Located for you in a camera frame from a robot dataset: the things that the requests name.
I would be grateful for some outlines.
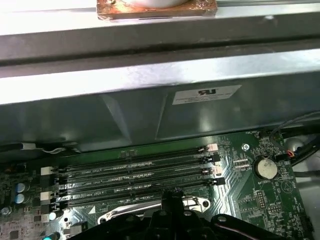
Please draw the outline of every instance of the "motherboard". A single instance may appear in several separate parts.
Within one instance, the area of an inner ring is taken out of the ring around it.
[[[283,144],[280,135],[277,141]],[[0,171],[0,240],[65,240],[124,213],[143,218],[173,189],[208,220],[228,214],[288,239],[313,239],[290,159],[259,131],[15,162]]]

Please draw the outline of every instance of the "copper plate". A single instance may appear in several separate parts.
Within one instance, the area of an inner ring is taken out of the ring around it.
[[[144,8],[130,5],[122,0],[97,0],[96,9],[101,20],[171,18],[214,14],[217,4],[215,0],[190,0],[170,8]]]

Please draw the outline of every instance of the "green circuit board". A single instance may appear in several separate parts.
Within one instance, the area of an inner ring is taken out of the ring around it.
[[[278,142],[283,144],[281,136]],[[201,162],[213,155],[201,151],[202,147],[212,144],[217,146],[214,154],[220,161]],[[274,161],[277,174],[273,179],[262,179],[254,171],[259,159],[281,155],[259,131],[247,131],[8,165],[0,175],[0,204],[10,206],[11,213],[0,215],[0,240],[42,240],[53,232],[68,239],[77,223],[86,222],[85,227],[91,228],[99,224],[101,215],[117,207],[160,200],[162,191],[172,188],[208,199],[210,208],[202,214],[208,220],[228,214],[278,235],[311,240],[312,226],[290,161]],[[60,180],[55,185],[42,186],[41,168],[45,167],[54,169]],[[221,173],[203,174],[214,168]],[[225,184],[207,184],[222,177]],[[17,204],[15,186],[26,182],[30,187],[23,194],[29,200]],[[43,192],[55,193],[55,201],[63,206],[53,220],[42,212]]]

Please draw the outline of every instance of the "ul label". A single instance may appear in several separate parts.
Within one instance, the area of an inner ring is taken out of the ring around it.
[[[205,89],[177,91],[172,105],[222,100],[230,98],[241,85],[219,86]]]

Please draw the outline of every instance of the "white sticker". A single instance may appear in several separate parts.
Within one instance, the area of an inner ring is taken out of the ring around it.
[[[187,91],[177,91],[172,105],[190,104],[204,101],[221,100],[230,98],[241,85],[219,86]]]

